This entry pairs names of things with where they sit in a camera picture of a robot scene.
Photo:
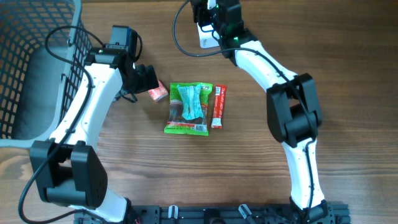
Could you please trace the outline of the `green candy bag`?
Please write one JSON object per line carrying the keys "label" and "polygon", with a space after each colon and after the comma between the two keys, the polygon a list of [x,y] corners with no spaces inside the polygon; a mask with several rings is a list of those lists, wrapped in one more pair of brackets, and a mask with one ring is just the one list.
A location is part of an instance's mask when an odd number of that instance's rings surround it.
{"label": "green candy bag", "polygon": [[[177,86],[201,85],[200,102],[204,118],[186,120],[183,118],[183,103],[178,92]],[[170,84],[170,116],[164,128],[164,133],[168,134],[191,134],[199,136],[209,135],[207,124],[208,100],[213,85],[211,83],[171,83]]]}

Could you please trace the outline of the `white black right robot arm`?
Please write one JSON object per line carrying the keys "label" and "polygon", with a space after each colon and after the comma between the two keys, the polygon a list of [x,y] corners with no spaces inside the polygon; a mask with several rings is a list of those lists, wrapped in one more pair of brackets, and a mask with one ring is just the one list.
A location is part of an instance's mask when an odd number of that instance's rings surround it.
{"label": "white black right robot arm", "polygon": [[267,124],[287,158],[292,190],[290,203],[301,223],[327,216],[316,162],[322,112],[314,79],[298,75],[272,58],[244,25],[239,1],[190,1],[200,38],[214,39],[218,54],[244,70],[267,97]]}

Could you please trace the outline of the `small red white box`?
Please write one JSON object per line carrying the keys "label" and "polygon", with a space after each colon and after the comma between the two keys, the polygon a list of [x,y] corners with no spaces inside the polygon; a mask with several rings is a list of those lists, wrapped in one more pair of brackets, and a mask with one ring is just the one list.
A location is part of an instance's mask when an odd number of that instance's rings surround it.
{"label": "small red white box", "polygon": [[154,101],[160,101],[161,99],[165,98],[169,95],[168,89],[164,86],[161,80],[158,81],[159,86],[157,88],[151,89],[148,91],[150,97]]}

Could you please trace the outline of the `teal packet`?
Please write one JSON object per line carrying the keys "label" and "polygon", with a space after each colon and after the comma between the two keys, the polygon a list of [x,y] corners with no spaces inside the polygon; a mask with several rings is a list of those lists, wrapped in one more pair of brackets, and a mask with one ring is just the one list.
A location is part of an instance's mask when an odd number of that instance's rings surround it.
{"label": "teal packet", "polygon": [[183,103],[183,118],[186,120],[204,118],[200,102],[201,85],[178,85],[177,89]]}

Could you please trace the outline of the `red snack stick packet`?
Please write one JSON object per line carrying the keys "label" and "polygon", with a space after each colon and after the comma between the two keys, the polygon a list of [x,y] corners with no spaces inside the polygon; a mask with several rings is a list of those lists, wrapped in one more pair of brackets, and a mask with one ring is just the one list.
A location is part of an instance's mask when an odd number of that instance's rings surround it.
{"label": "red snack stick packet", "polygon": [[213,117],[211,122],[211,127],[214,129],[221,129],[222,125],[222,117],[224,111],[224,104],[226,98],[226,85],[217,85],[215,88],[215,104],[213,110]]}

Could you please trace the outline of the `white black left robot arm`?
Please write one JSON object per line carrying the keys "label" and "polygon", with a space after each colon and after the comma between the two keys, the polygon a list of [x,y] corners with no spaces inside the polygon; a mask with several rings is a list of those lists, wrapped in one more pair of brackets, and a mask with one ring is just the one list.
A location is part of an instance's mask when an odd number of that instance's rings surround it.
{"label": "white black left robot arm", "polygon": [[108,175],[96,154],[101,127],[116,98],[136,102],[137,94],[159,86],[152,66],[138,65],[140,35],[128,26],[113,26],[108,43],[92,47],[74,67],[84,77],[70,108],[45,141],[30,148],[40,199],[69,208],[79,221],[139,223],[128,198],[108,187]]}

